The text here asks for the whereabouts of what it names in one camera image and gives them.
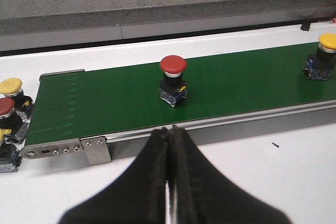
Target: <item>green conveyor belt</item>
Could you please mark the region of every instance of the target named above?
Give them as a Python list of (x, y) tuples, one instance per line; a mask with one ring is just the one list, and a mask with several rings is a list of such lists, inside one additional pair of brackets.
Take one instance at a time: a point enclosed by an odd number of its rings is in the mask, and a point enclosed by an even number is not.
[(334, 99), (336, 73), (309, 81), (301, 72), (316, 48), (187, 59), (188, 97), (175, 108), (159, 98), (159, 63), (43, 77), (26, 145)]

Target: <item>yellow push button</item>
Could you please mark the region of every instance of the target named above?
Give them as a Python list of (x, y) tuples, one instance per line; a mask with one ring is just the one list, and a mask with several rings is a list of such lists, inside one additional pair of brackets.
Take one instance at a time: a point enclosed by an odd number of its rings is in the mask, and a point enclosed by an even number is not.
[(22, 81), (18, 78), (9, 78), (0, 82), (1, 94), (14, 94), (20, 90)]
[(336, 50), (336, 34), (322, 34), (319, 41), (322, 46)]

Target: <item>red push button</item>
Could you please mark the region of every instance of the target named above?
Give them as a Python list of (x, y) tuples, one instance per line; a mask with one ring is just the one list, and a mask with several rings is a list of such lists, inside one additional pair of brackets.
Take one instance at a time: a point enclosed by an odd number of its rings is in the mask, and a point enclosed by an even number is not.
[(160, 62), (160, 68), (171, 74), (181, 73), (186, 67), (186, 60), (177, 55), (166, 56)]
[(0, 116), (8, 114), (14, 108), (14, 101), (11, 98), (0, 98)]

